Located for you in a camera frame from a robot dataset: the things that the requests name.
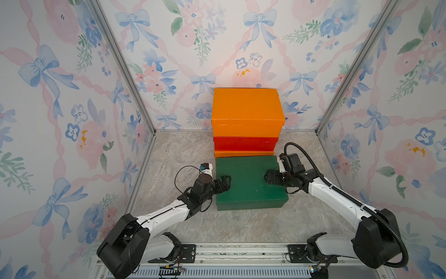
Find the green shoebox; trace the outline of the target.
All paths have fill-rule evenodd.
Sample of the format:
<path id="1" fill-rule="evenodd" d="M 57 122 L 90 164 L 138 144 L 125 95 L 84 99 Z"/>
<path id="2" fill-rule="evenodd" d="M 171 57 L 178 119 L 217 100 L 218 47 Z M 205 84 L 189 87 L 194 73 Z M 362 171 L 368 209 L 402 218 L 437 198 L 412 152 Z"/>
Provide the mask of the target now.
<path id="1" fill-rule="evenodd" d="M 283 186 L 267 184 L 268 170 L 279 170 L 276 156 L 216 159 L 217 177 L 230 176 L 230 189 L 217 195 L 217 210 L 281 208 L 289 197 Z"/>

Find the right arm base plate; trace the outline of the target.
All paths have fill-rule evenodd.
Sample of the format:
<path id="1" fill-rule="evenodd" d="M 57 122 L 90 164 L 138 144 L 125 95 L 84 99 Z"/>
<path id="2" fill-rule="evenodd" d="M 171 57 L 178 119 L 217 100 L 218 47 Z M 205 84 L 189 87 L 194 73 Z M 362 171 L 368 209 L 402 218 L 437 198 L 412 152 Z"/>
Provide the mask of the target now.
<path id="1" fill-rule="evenodd" d="M 290 263 L 326 263 L 330 256 L 323 255 L 316 247 L 307 244 L 287 245 L 287 261 Z"/>

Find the red shoebox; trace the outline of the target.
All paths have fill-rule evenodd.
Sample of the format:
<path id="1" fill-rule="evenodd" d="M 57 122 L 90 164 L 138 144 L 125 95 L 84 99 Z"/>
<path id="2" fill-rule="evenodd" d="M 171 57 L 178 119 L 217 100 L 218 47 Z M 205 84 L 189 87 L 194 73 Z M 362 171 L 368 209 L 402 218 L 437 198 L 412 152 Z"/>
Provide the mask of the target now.
<path id="1" fill-rule="evenodd" d="M 273 151 L 278 137 L 214 137 L 216 151 Z"/>

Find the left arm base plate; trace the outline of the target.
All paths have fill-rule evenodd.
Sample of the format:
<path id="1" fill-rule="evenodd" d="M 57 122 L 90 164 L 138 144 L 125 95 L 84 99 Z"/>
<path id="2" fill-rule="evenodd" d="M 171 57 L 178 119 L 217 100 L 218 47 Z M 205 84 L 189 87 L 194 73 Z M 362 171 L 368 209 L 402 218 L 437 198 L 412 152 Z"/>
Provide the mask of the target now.
<path id="1" fill-rule="evenodd" d="M 168 255 L 167 258 L 157 258 L 148 261 L 148 263 L 162 263 L 162 264 L 173 264 L 173 263 L 194 263 L 196 259 L 196 244 L 181 244 L 180 246 L 174 247 L 172 253 Z"/>

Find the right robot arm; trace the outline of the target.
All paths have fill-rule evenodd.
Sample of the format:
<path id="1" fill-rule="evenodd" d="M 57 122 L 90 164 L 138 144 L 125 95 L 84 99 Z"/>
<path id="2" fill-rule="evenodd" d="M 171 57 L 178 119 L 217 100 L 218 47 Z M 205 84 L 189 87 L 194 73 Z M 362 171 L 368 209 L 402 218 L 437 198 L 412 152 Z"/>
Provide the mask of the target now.
<path id="1" fill-rule="evenodd" d="M 402 268 L 409 253 L 398 228 L 395 215 L 360 202 L 328 181 L 314 169 L 300 174 L 268 170 L 267 184 L 292 187 L 318 198 L 341 215 L 354 229 L 351 236 L 334 236 L 320 232 L 307 240 L 304 256 L 312 262 L 345 257 L 360 260 L 366 266 Z"/>

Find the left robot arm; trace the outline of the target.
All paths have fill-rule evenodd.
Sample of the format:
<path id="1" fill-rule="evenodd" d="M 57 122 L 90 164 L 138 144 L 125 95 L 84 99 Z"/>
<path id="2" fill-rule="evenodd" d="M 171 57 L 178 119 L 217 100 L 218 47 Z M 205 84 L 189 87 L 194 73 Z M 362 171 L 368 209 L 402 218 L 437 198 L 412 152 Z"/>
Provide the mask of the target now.
<path id="1" fill-rule="evenodd" d="M 205 202 L 228 191 L 230 185 L 230 176 L 214 179 L 209 173 L 199 174 L 194 185 L 168 206 L 143 216 L 122 216 L 96 254 L 116 279 L 126 279 L 142 262 L 176 261 L 180 258 L 181 242 L 165 230 L 201 212 Z"/>

